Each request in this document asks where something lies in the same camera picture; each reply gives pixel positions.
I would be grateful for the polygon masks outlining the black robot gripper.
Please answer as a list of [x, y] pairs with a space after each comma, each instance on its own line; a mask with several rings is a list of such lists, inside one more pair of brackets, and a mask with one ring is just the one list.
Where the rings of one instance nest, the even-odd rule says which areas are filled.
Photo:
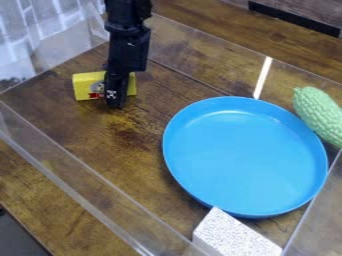
[[123, 108], [129, 92], [129, 73], [145, 71], [147, 66], [151, 29], [145, 21], [153, 16], [153, 3], [151, 0], [105, 0], [105, 4], [105, 28], [110, 33], [105, 99], [111, 108]]

